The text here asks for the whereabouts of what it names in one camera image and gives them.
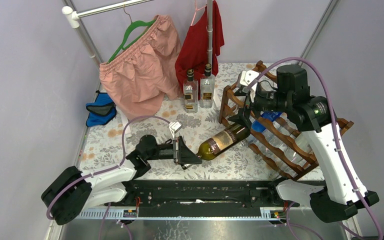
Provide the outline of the clear square liquor bottle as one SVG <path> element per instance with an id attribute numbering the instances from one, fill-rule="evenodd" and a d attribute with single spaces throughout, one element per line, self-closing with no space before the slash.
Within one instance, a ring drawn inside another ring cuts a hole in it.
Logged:
<path id="1" fill-rule="evenodd" d="M 186 81 L 183 82 L 184 107 L 187 113 L 198 112 L 198 80 L 192 68 L 186 72 Z"/>

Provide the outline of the small clear bottle bluish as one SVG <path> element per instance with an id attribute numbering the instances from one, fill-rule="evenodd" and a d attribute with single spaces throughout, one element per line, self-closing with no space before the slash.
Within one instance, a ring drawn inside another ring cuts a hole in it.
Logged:
<path id="1" fill-rule="evenodd" d="M 263 136 L 268 141 L 268 143 L 278 149 L 280 149 L 285 157 L 292 163 L 296 164 L 302 168 L 304 168 L 304 165 L 306 161 L 298 154 L 296 153 L 292 148 L 288 147 L 284 142 L 282 142 L 278 137 L 276 137 L 274 134 L 269 132 L 268 130 L 265 130 L 263 132 Z M 293 135 L 290 135 L 290 137 L 295 141 L 296 145 L 303 150 L 306 153 L 312 153 L 311 147 L 308 144 L 308 141 L 300 134 L 298 137 L 294 137 Z M 268 163 L 266 163 L 268 170 L 266 171 L 268 174 L 269 180 L 275 180 L 280 177 L 282 177 L 282 174 L 286 174 L 286 177 L 295 177 L 298 174 L 289 167 L 282 159 L 280 159 L 278 156 L 276 156 L 268 147 L 266 147 L 264 144 L 262 144 L 260 141 L 255 139 L 253 141 L 253 144 L 258 148 L 260 151 L 259 159 L 268 160 L 269 162 L 273 160 L 273 162 L 276 164 L 274 168 L 272 168 Z"/>

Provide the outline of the dark green wine bottle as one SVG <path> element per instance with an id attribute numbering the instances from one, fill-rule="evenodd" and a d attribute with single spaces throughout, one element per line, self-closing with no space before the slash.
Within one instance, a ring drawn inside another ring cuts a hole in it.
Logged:
<path id="1" fill-rule="evenodd" d="M 238 144 L 251 134 L 249 128 L 234 123 L 200 144 L 196 155 L 205 161 L 211 161 Z"/>

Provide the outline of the clear glass wine bottle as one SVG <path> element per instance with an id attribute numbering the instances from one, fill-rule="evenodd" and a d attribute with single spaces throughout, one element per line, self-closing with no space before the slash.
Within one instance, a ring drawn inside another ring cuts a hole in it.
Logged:
<path id="1" fill-rule="evenodd" d="M 278 130 L 280 130 L 281 133 L 291 137 L 294 140 L 294 142 L 296 143 L 296 145 L 301 150 L 303 150 L 304 152 L 309 153 L 309 154 L 311 154 L 313 152 L 307 139 L 304 136 L 302 136 L 301 134 L 299 134 L 298 136 L 294 136 L 293 135 L 294 129 L 291 128 L 287 123 L 282 123 L 280 125 L 280 127 L 278 128 Z M 292 162 L 302 159 L 292 148 L 290 148 L 287 145 L 283 146 L 283 150 L 284 150 L 285 156 L 289 160 L 291 160 Z"/>

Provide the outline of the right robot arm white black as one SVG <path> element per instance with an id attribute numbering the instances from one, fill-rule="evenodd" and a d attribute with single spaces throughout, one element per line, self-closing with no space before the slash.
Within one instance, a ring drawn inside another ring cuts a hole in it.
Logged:
<path id="1" fill-rule="evenodd" d="M 325 186 L 283 180 L 267 191 L 267 201 L 273 206 L 284 201 L 309 206 L 325 223 L 347 220 L 378 203 L 378 194 L 364 186 L 351 164 L 327 97 L 311 95 L 307 71 L 297 64 L 278 67 L 272 91 L 261 87 L 262 76 L 254 70 L 238 75 L 235 95 L 243 96 L 244 104 L 229 120 L 250 128 L 251 113 L 285 113 L 309 143 L 325 179 Z"/>

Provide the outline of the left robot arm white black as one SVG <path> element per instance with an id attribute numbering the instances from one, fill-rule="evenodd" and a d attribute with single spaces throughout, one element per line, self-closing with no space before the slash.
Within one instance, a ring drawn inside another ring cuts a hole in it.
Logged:
<path id="1" fill-rule="evenodd" d="M 144 135 L 122 164 L 92 172 L 81 171 L 76 166 L 66 168 L 41 195 L 47 207 L 47 218 L 61 226 L 75 219 L 83 210 L 98 205 L 132 204 L 135 192 L 127 182 L 147 173 L 151 169 L 149 162 L 153 160 L 172 160 L 184 169 L 202 163 L 182 136 L 158 144 L 153 135 Z"/>

